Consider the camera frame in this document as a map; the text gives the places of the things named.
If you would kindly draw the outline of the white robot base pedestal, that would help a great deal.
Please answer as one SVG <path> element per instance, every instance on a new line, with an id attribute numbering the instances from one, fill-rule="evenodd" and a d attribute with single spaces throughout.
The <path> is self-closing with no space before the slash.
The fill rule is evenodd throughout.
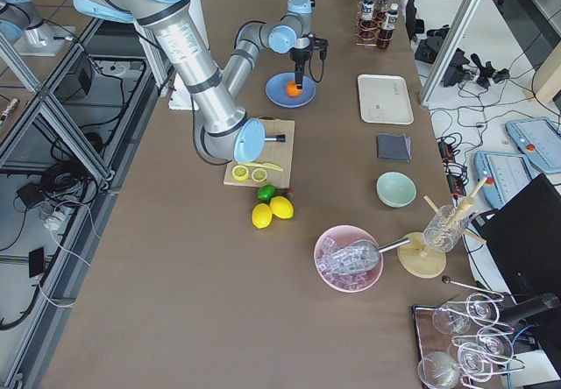
<path id="1" fill-rule="evenodd" d="M 206 32 L 204 15 L 202 12 L 201 0 L 190 0 L 188 12 L 197 31 L 201 35 L 204 45 L 207 49 L 209 49 L 209 41 Z M 191 95 L 178 73 L 175 74 L 173 88 L 174 90 L 171 95 L 169 108 L 171 110 L 192 110 L 193 105 L 191 102 Z"/>

